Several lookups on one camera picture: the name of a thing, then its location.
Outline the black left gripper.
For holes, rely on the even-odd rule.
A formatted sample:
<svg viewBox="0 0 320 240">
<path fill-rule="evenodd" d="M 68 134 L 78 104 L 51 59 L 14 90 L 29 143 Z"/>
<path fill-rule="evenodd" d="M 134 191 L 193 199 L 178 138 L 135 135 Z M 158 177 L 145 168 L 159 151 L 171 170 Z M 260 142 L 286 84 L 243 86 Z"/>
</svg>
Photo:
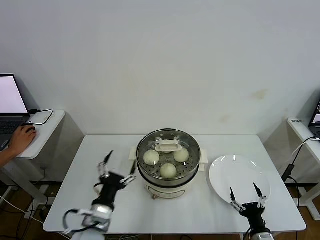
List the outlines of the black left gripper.
<svg viewBox="0 0 320 240">
<path fill-rule="evenodd" d="M 136 179 L 136 161 L 133 162 L 130 173 L 127 177 L 110 172 L 108 169 L 108 162 L 113 153 L 113 150 L 98 164 L 98 174 L 102 178 L 100 181 L 103 183 L 103 188 L 98 198 L 99 204 L 111 205 L 115 202 L 116 194 Z"/>
</svg>

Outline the person's right hand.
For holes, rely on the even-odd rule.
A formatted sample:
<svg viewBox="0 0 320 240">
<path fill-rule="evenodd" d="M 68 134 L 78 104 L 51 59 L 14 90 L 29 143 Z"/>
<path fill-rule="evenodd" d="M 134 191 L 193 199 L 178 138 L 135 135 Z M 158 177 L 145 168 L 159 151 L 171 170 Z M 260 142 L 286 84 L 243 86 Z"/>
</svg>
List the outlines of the person's right hand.
<svg viewBox="0 0 320 240">
<path fill-rule="evenodd" d="M 33 125 L 19 126 L 13 133 L 8 144 L 8 150 L 14 157 L 26 150 L 37 135 Z"/>
</svg>

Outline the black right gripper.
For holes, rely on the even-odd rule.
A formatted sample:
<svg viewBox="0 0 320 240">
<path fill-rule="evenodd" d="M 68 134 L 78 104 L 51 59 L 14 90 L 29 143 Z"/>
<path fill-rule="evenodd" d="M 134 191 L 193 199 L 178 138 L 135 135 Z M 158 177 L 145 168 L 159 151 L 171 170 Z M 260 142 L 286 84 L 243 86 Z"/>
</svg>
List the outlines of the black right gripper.
<svg viewBox="0 0 320 240">
<path fill-rule="evenodd" d="M 262 214 L 265 211 L 265 204 L 268 200 L 268 197 L 262 193 L 260 188 L 255 183 L 253 183 L 253 186 L 258 195 L 258 203 L 250 202 L 241 205 L 236 201 L 233 189 L 230 187 L 230 204 L 237 212 L 239 212 L 242 217 L 247 218 L 252 229 L 262 229 L 266 225 L 262 218 Z"/>
</svg>

